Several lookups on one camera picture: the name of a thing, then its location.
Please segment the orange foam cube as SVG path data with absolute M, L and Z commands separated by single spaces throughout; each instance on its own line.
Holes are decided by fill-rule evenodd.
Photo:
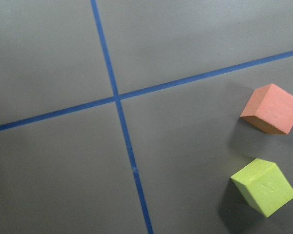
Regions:
M 293 127 L 293 95 L 273 83 L 257 88 L 240 118 L 266 134 L 287 135 Z

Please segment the yellow green foam cube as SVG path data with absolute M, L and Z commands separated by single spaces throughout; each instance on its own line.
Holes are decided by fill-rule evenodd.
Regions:
M 293 188 L 276 163 L 256 158 L 231 180 L 247 203 L 269 217 L 293 199 Z

